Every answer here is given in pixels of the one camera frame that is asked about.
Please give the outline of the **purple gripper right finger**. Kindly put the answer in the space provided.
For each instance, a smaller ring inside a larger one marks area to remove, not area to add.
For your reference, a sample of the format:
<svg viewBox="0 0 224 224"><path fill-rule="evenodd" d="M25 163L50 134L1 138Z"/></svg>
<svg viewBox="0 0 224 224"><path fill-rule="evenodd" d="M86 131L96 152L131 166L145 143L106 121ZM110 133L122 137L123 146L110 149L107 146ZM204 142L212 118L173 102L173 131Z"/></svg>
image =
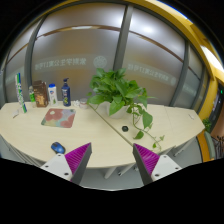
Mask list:
<svg viewBox="0 0 224 224"><path fill-rule="evenodd" d="M181 170L168 155L159 156L138 144L133 144L133 155L144 185Z"/></svg>

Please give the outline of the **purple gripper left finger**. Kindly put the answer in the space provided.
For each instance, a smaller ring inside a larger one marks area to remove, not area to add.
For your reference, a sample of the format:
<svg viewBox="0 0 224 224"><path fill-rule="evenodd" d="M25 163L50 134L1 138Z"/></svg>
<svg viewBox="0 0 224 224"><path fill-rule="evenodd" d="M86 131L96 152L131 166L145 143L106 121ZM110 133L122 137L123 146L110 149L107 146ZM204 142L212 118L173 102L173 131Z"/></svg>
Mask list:
<svg viewBox="0 0 224 224"><path fill-rule="evenodd" d="M87 143L67 154L56 154L41 169L79 185L91 154L91 144Z"/></svg>

